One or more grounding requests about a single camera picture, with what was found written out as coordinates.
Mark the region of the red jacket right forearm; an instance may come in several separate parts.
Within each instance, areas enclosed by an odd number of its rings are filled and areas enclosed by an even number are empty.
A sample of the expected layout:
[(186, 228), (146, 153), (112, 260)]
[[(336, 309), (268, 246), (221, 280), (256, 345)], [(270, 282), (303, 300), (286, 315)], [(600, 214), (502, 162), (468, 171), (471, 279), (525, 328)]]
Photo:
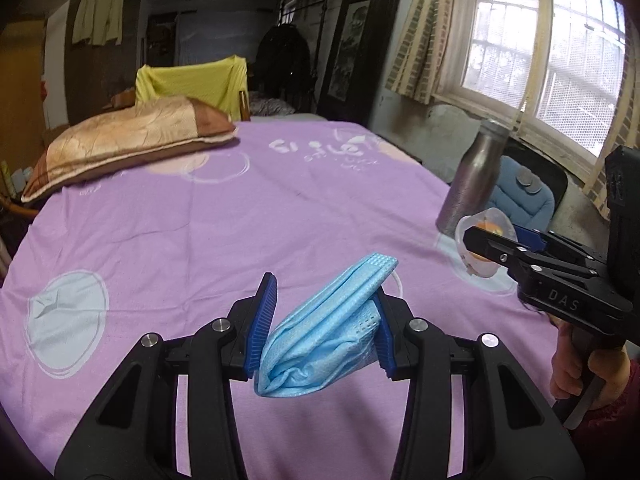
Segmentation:
[(639, 362), (630, 363), (622, 395), (609, 406), (590, 411), (580, 427), (580, 444), (588, 458), (614, 463), (639, 457)]

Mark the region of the person right hand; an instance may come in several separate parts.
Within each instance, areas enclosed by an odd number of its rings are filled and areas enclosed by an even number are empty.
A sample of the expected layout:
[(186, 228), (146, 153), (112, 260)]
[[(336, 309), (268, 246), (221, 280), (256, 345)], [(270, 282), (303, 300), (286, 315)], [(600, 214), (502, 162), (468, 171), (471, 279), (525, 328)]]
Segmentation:
[[(550, 392), (556, 400), (580, 396), (584, 388), (584, 363), (572, 343), (573, 330), (570, 323), (558, 325), (550, 379)], [(631, 360), (626, 349), (594, 350), (590, 354), (588, 368), (604, 381), (601, 392), (590, 406), (592, 410), (598, 410), (614, 403), (623, 394), (629, 382)]]

